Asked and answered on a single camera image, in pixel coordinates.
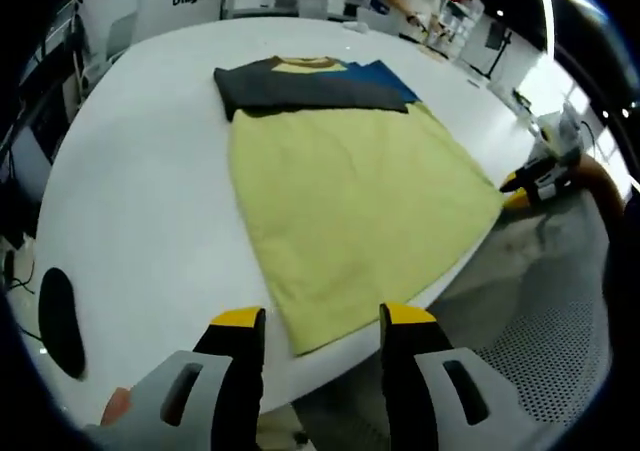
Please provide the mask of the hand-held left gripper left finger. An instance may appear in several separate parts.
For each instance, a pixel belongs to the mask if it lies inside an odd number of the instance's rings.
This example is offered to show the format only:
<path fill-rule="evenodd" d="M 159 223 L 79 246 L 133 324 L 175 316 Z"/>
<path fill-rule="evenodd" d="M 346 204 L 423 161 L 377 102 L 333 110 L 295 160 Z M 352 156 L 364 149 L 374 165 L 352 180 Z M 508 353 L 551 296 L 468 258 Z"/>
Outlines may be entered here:
<path fill-rule="evenodd" d="M 263 396 L 266 312 L 226 311 L 190 351 L 135 384 L 128 409 L 85 432 L 100 450 L 255 450 Z"/>

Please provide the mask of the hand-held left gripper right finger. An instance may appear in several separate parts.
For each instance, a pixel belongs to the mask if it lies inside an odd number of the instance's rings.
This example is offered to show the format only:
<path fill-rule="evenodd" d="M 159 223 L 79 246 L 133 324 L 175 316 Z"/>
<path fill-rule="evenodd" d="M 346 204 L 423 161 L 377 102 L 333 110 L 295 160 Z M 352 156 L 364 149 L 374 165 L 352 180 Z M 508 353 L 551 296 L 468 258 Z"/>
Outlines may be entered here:
<path fill-rule="evenodd" d="M 540 430 L 516 387 L 427 310 L 380 308 L 382 392 L 393 450 L 528 450 Z"/>

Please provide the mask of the person's left hand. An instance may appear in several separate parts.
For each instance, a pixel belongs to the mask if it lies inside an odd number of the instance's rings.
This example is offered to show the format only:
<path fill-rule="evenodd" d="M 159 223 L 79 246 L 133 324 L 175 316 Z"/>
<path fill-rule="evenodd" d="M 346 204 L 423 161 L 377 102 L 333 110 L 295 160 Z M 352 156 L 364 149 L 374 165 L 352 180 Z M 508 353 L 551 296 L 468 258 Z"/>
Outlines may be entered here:
<path fill-rule="evenodd" d="M 118 387 L 108 400 L 100 421 L 101 426 L 114 424 L 131 407 L 131 390 Z"/>

